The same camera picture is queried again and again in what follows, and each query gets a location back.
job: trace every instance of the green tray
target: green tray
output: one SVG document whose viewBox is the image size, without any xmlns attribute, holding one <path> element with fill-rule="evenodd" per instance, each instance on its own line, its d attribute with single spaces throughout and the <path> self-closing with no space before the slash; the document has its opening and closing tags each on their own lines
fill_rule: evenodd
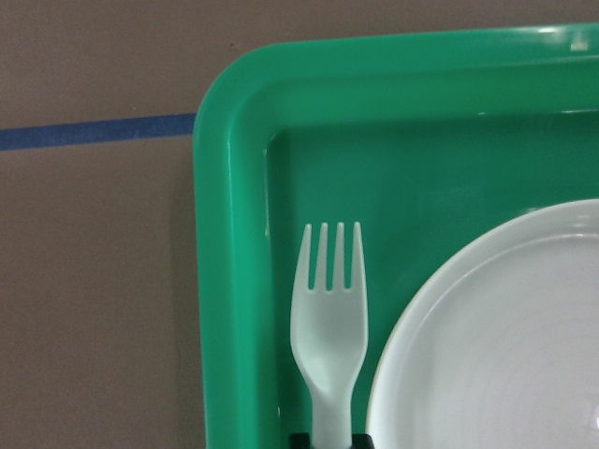
<svg viewBox="0 0 599 449">
<path fill-rule="evenodd" d="M 364 431 L 403 308 L 466 243 L 599 196 L 599 24 L 292 43 L 214 83 L 195 134 L 207 442 L 284 448 L 310 429 L 289 346 L 303 226 L 361 221 Z"/>
</svg>

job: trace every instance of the blue line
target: blue line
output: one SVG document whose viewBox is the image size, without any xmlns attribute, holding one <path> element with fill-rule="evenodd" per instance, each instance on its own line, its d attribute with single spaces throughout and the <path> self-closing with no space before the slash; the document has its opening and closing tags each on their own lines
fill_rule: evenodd
<svg viewBox="0 0 599 449">
<path fill-rule="evenodd" d="M 196 114 L 188 113 L 0 129 L 0 151 L 185 136 L 192 133 L 195 119 Z"/>
</svg>

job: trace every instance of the fork handle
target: fork handle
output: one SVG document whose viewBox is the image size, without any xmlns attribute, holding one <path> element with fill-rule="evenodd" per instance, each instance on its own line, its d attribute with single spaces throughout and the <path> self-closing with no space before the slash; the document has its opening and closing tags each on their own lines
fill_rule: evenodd
<svg viewBox="0 0 599 449">
<path fill-rule="evenodd" d="M 312 395 L 312 445 L 314 449 L 352 447 L 351 394 L 326 398 Z"/>
</svg>

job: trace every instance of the brown surface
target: brown surface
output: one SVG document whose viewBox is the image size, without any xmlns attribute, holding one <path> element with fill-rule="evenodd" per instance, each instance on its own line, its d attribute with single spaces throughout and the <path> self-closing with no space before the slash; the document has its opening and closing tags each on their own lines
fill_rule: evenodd
<svg viewBox="0 0 599 449">
<path fill-rule="evenodd" d="M 592 21 L 588 0 L 3 0 L 0 127 L 193 112 L 275 42 Z"/>
<path fill-rule="evenodd" d="M 0 152 L 0 447 L 201 447 L 189 146 Z"/>
<path fill-rule="evenodd" d="M 192 112 L 275 42 L 593 21 L 588 0 L 3 0 L 0 128 Z M 0 152 L 0 205 L 0 448 L 203 447 L 190 138 Z"/>
</svg>

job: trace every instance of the fork tine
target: fork tine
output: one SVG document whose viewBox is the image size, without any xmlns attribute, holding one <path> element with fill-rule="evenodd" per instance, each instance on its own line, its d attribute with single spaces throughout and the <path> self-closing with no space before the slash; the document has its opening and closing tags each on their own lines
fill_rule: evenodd
<svg viewBox="0 0 599 449">
<path fill-rule="evenodd" d="M 312 225 L 307 224 L 303 228 L 301 246 L 299 247 L 298 265 L 296 266 L 296 278 L 294 288 L 308 288 L 310 276 L 310 246 L 312 245 Z"/>
<path fill-rule="evenodd" d="M 337 223 L 337 237 L 335 241 L 335 263 L 333 269 L 333 290 L 345 288 L 344 246 L 344 226 L 343 223 Z"/>
<path fill-rule="evenodd" d="M 366 273 L 364 272 L 364 251 L 362 249 L 362 232 L 359 222 L 354 223 L 354 244 L 352 249 L 352 289 L 364 289 Z"/>
<path fill-rule="evenodd" d="M 314 289 L 327 290 L 327 236 L 329 225 L 320 225 L 320 238 L 318 239 L 318 257 L 316 258 L 316 274 L 314 275 Z"/>
</svg>

